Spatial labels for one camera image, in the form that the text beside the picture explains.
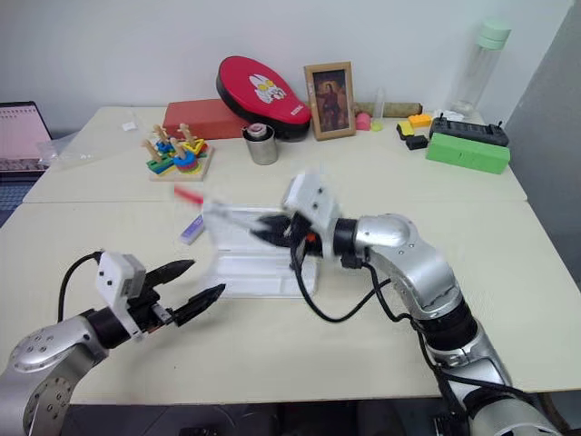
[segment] pink ball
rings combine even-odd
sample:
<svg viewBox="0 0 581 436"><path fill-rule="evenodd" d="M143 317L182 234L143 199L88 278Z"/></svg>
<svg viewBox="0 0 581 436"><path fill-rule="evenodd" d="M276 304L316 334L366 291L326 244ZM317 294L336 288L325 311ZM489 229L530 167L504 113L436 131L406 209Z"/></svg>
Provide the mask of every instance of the pink ball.
<svg viewBox="0 0 581 436"><path fill-rule="evenodd" d="M365 112L361 112L355 118L355 127L357 127L357 130L369 130L371 128L371 116Z"/></svg>

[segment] laptop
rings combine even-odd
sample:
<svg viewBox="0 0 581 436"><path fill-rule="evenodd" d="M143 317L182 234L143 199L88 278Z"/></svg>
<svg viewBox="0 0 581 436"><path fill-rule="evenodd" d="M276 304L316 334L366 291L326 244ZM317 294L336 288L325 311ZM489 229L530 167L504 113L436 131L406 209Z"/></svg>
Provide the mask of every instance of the laptop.
<svg viewBox="0 0 581 436"><path fill-rule="evenodd" d="M0 225L43 174L36 144L51 139L35 102L0 103Z"/></svg>

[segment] black cable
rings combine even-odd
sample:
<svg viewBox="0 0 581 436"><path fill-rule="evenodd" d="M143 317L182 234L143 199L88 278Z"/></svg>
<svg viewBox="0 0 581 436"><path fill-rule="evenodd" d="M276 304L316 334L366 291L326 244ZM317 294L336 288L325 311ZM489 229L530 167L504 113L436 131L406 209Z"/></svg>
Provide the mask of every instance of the black cable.
<svg viewBox="0 0 581 436"><path fill-rule="evenodd" d="M373 267L373 265L364 262L361 266L363 266L364 268L367 268L369 270L369 272L371 273L371 282L373 283L373 291L377 295L378 300L379 300L379 304L381 305L383 312L385 312L386 315L388 315L388 318L390 320L392 320L393 322L400 322L401 320L412 321L412 318L409 315L409 313L401 313L398 316L393 314L393 312L391 311L391 309L388 306L388 303L385 301L385 298L383 297L383 292L381 291L381 286L379 286L378 273L375 270L375 268Z"/></svg>
<svg viewBox="0 0 581 436"><path fill-rule="evenodd" d="M490 389L492 391L500 391L504 393L510 393L520 400L531 403L531 399L529 395L521 391L520 389L514 388L512 386L506 386L505 384L494 383L491 381L481 381L476 379L469 379L467 377L459 377L457 375L449 374L447 372L442 371L442 369L436 365L432 360L429 358L428 350L426 348L426 343L424 342L424 336L421 332L421 327L415 322L412 316L409 313L401 313L399 315L395 315L393 311L389 308L388 303L383 296L383 292L381 288L386 284L391 282L391 279L386 279L383 282L379 282L378 274L373 265L369 263L362 263L361 266L367 268L371 275L371 281L373 283L373 289L361 300L349 313L341 316L340 318L331 318L325 313L323 313L314 301L311 299L309 294L307 293L307 289L305 287L304 281L302 280L302 269L297 259L297 247L291 245L290 247L290 260L292 269L295 272L295 276L297 278L297 284L299 285L300 293L302 294L305 302L309 305L309 307L323 320L328 322L344 322L347 321L351 316L353 316L363 305L371 298L373 294L378 297L379 304L383 311L388 315L388 318L393 322L400 322L402 320L409 320L411 327L416 333L418 334L419 340L419 348L421 349L422 356L424 357L424 361L426 361L427 366L432 370L436 380L438 381L438 385L440 389L444 389L444 387L448 386L446 400L451 403L452 410L459 414L460 416L465 416L466 413L464 412L463 407L461 406L458 398L453 394L451 389L449 388L449 384L443 383L442 381L446 382L457 382L462 384L469 384L472 386L479 386L481 388Z"/></svg>
<svg viewBox="0 0 581 436"><path fill-rule="evenodd" d="M305 302L309 305L309 307L321 319L323 319L327 322L347 321L351 316L353 316L355 313L357 313L359 311L359 309L361 309L361 307L363 307L365 305L366 302L369 301L369 299L373 296L373 294L376 293L376 288L381 289L383 286L385 286L386 284L391 282L390 279L386 279L381 283L377 283L377 286L374 283L374 289L369 291L368 294L365 295L365 297L363 297L363 299L360 302L358 302L357 305L349 313L346 313L345 315L343 315L339 318L331 318L329 315L327 315L321 309L319 309L319 307L317 307L317 305L311 299L309 293L307 292L307 288L305 287L305 283L302 280L302 267L300 266L299 260L297 259L297 247L296 246L290 247L290 265L292 266L292 269L294 270L294 275L297 278L297 284L299 285L300 293L302 294L302 297L304 298Z"/></svg>
<svg viewBox="0 0 581 436"><path fill-rule="evenodd" d="M518 397L520 400L523 400L523 401L528 402L528 403L531 402L530 396L526 392L521 391L518 388L514 388L512 386L507 386L506 384L494 383L492 381L482 381L482 380L476 380L476 379L469 379L467 377L460 377L460 376L442 371L442 369L439 366L437 366L436 364L434 364L434 362L432 362L431 359L429 358L428 350L426 348L426 342L424 341L424 337L421 334L421 332L418 331L414 327L413 323L412 323L412 328L414 328L414 330L416 330L416 333L418 334L419 348L421 349L422 356L424 356L424 361L426 361L426 364L434 372L434 375L436 377L441 377L445 380L448 380L449 382L453 381L453 382L462 383L462 384L470 384L472 386L479 386L481 388L487 388L487 389L490 389L492 391L501 391L501 392L505 392L505 393L511 393L511 394L515 395L516 397Z"/></svg>
<svg viewBox="0 0 581 436"><path fill-rule="evenodd" d="M99 263L102 253L103 252L93 252L83 256L81 259L78 259L75 263L73 263L64 274L63 281L61 282L61 290L58 293L58 315L56 318L57 322L61 322L64 318L64 295L66 294L66 285L69 283L69 280L71 280L71 276L73 275L74 271L83 263L90 261L91 259L95 259L97 263Z"/></svg>
<svg viewBox="0 0 581 436"><path fill-rule="evenodd" d="M374 291L375 291L376 295L378 296L378 300L379 300L379 303L381 304L381 307L383 308L384 312L388 315L388 318L390 320L392 320L393 322L400 322L401 320L404 320L404 319L409 320L411 327L418 334L419 347L421 349L421 353L424 357L424 360L426 361L426 364L428 365L428 367L434 372L434 376L436 377L437 380L443 379L443 380L446 380L448 382L453 381L453 382L462 383L462 384L470 384L472 386L479 386L481 388L487 388L487 389L490 389L492 391L501 391L501 392L505 392L505 393L510 393L510 394L518 397L520 400L523 400L523 401L526 401L529 403L531 402L531 399L526 392L521 391L520 389L514 388L512 386L507 386L506 384L494 383L492 381L481 381L481 380L476 380L476 379L469 379L467 377L460 377L460 376L453 375L453 374L442 371L442 369L439 366L437 366L434 362L432 362L428 356L428 350L426 348L426 343L424 341L424 336L421 333L420 326L414 321L414 319L411 317L411 315L409 315L409 313L401 313L400 315L397 315L397 316L393 314L393 311L389 308L387 302L385 301L385 298L383 297L383 293L381 292L381 289L379 287L377 271L375 270L373 265L371 265L369 263L363 263L362 266L369 270L369 272L371 274L371 281L373 282Z"/></svg>

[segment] black power strip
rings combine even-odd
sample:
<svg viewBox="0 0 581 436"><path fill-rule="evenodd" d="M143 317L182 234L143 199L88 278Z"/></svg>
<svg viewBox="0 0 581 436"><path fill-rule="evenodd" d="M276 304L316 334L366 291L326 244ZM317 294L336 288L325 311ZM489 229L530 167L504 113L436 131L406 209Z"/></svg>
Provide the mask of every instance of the black power strip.
<svg viewBox="0 0 581 436"><path fill-rule="evenodd" d="M498 125L482 125L449 121L441 115L432 121L429 137L431 138L433 134L447 134L457 138L506 147L508 145L508 136L500 125L502 125L502 122L498 123Z"/></svg>

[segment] framed picture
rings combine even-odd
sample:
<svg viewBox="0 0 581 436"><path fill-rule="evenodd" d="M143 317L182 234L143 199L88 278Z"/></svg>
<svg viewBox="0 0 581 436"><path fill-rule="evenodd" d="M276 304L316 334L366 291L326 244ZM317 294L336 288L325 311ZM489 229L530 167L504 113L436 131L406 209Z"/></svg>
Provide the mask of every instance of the framed picture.
<svg viewBox="0 0 581 436"><path fill-rule="evenodd" d="M315 138L340 138L355 134L351 62L305 66Z"/></svg>

